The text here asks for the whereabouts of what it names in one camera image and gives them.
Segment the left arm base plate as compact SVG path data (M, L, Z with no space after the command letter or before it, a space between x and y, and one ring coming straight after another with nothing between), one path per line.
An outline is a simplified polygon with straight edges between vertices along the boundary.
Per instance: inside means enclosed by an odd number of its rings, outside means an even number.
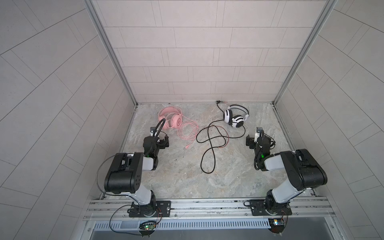
M156 201L144 206L132 203L131 208L127 210L127 213L130 218L169 217L171 203L171 201Z

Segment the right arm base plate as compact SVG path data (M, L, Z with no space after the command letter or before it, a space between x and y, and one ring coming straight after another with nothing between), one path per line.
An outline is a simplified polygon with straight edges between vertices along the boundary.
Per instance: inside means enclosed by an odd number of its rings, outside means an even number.
M251 209L253 216L285 216L292 215L289 203L279 204L273 200L249 200L246 207Z

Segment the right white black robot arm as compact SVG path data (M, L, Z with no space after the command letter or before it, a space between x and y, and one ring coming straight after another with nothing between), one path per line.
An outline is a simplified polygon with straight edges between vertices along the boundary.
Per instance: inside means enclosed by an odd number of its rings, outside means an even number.
M255 151L254 168L257 171L285 170L287 179L269 190L264 200L249 200L253 216L289 216L290 201L307 189L326 185L328 177L320 164L306 149L272 154L273 141L265 134L258 138L246 137L246 145Z

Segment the pink headphones with cable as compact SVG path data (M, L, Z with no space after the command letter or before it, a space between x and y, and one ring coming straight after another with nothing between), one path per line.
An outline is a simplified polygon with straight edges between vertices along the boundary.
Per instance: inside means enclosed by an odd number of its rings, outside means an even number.
M158 113L159 121L165 119L165 129L176 129L177 135L180 139L189 141L186 145L188 149L195 141L197 134L200 131L199 125L196 121L187 118L181 108L179 107L166 107Z

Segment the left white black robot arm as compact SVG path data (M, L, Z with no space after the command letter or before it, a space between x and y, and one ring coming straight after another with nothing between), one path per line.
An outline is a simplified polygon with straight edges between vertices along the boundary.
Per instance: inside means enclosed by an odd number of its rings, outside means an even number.
M143 153L118 153L114 156L104 181L104 190L133 200L127 210L131 218L169 217L171 202L157 201L154 192L141 185L142 173L157 169L158 153L169 147L169 137L161 140L148 136L144 139L143 147Z

